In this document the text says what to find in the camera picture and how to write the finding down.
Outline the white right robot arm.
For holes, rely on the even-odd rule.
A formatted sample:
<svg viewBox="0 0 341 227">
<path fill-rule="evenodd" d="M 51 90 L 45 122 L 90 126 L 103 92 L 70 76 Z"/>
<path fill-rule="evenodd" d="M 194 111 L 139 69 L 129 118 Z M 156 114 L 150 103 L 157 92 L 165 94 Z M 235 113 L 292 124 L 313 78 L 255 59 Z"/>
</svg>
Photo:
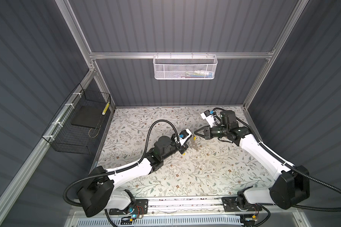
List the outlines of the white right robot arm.
<svg viewBox="0 0 341 227">
<path fill-rule="evenodd" d="M 251 154 L 275 180 L 268 187 L 247 187 L 237 193 L 235 203 L 239 210 L 247 211 L 256 204 L 275 204 L 284 210 L 297 205 L 310 196 L 309 179 L 306 177 L 308 170 L 303 166 L 296 167 L 298 174 L 293 171 L 294 165 L 270 150 L 263 142 L 254 136 L 253 131 L 247 126 L 240 127 L 239 119 L 231 110 L 221 110 L 219 123 L 216 123 L 215 111 L 201 113 L 202 119 L 208 122 L 194 133 L 206 140 L 226 137 L 229 142 Z"/>
</svg>

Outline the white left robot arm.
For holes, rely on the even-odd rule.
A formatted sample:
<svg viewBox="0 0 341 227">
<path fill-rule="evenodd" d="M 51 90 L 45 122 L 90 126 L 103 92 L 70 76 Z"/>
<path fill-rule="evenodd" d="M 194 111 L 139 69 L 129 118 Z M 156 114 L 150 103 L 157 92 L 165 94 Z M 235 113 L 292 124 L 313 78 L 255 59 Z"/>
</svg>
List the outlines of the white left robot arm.
<svg viewBox="0 0 341 227">
<path fill-rule="evenodd" d="M 133 163 L 135 167 L 124 172 L 115 168 L 113 175 L 84 180 L 77 195 L 86 217 L 93 217 L 103 210 L 119 210 L 123 214 L 133 213 L 136 199 L 129 190 L 120 189 L 120 186 L 157 171 L 163 166 L 164 160 L 176 152 L 184 154 L 191 137 L 192 134 L 186 135 L 186 132 L 182 131 L 180 142 L 177 143 L 175 134 L 171 137 L 162 136 L 140 163 Z"/>
</svg>

